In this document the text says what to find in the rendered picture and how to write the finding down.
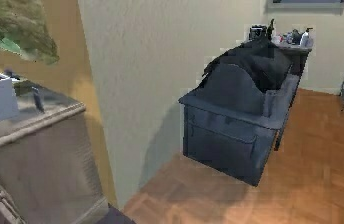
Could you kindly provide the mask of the dark round jar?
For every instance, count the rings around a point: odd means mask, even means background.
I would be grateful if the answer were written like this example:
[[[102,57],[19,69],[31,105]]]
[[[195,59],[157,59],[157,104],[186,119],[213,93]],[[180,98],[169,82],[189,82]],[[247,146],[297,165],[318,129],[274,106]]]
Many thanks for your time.
[[[299,45],[301,40],[301,34],[297,29],[292,30],[291,43],[293,45]]]

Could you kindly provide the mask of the green house plant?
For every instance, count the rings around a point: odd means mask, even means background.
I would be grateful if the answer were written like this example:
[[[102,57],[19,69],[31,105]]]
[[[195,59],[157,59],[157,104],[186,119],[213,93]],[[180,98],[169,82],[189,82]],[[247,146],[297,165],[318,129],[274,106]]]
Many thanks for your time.
[[[54,64],[57,45],[45,21],[42,0],[0,0],[0,51],[28,61]]]

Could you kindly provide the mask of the dark bottle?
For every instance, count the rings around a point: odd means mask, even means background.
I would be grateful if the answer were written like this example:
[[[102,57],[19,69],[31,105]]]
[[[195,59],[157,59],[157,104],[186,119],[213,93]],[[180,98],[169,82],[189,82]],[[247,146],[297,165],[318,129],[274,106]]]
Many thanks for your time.
[[[274,28],[274,21],[275,21],[274,18],[271,19],[271,20],[270,20],[270,24],[269,24],[269,26],[268,26],[268,28],[267,28],[267,38],[268,38],[270,41],[272,40],[272,34],[273,34],[273,31],[275,30],[275,28]]]

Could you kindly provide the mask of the grey wooden cabinet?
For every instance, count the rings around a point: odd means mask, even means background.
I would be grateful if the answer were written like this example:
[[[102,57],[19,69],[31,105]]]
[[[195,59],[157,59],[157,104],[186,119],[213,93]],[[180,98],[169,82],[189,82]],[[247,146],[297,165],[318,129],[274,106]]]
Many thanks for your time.
[[[39,89],[45,113],[34,103]],[[38,84],[0,121],[0,224],[97,224],[109,213],[87,131],[86,106]]]

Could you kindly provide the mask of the black box appliance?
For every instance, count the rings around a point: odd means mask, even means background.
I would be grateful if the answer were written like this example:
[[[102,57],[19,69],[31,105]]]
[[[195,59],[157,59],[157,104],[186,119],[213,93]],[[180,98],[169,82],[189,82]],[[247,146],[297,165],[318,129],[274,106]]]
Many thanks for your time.
[[[265,25],[253,25],[249,30],[248,38],[258,40],[267,37],[267,27]]]

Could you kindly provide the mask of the white spray bottle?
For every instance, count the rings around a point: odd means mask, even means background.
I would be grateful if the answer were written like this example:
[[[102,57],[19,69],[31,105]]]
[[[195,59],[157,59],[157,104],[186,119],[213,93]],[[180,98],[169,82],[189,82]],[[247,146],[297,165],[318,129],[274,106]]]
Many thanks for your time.
[[[299,45],[301,47],[310,47],[311,46],[311,39],[310,39],[310,31],[312,27],[307,27],[305,32],[302,34]]]

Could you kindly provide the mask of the dark blue sofa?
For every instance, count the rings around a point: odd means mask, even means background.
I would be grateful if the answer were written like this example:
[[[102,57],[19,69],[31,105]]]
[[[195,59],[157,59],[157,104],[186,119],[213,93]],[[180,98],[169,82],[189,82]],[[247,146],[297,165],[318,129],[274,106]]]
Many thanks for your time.
[[[261,92],[237,65],[220,64],[179,99],[184,106],[183,154],[256,186],[272,147],[288,120],[299,77],[288,75],[281,88]]]

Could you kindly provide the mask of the small dark upright object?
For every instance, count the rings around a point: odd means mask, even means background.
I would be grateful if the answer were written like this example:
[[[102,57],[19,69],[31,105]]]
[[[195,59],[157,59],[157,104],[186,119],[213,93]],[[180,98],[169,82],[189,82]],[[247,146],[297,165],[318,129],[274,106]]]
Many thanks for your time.
[[[33,92],[34,103],[35,103],[36,108],[40,112],[45,113],[45,110],[41,101],[39,89],[36,87],[32,87],[32,92]]]

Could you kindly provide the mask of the dark side table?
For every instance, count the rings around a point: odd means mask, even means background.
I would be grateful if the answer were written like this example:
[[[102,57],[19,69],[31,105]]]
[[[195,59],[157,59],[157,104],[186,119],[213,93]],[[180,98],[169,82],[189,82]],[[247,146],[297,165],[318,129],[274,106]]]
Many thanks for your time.
[[[284,54],[292,61],[291,73],[301,77],[307,62],[307,58],[312,51],[311,47],[302,47],[300,45],[291,45],[280,43],[278,47],[284,51]]]

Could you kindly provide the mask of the black cushion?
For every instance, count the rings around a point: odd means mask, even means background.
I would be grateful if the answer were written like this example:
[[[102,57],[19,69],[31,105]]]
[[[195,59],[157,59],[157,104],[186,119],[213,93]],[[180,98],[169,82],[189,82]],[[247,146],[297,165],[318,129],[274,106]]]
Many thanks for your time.
[[[284,51],[268,39],[253,40],[213,59],[203,71],[201,86],[219,64],[237,65],[244,69],[261,92],[278,90],[293,65]]]

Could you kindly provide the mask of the framed wall picture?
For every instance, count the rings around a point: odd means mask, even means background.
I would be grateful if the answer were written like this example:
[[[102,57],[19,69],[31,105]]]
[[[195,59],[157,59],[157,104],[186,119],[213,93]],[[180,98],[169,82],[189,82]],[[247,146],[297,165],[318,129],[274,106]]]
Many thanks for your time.
[[[344,0],[269,0],[273,8],[343,8]]]

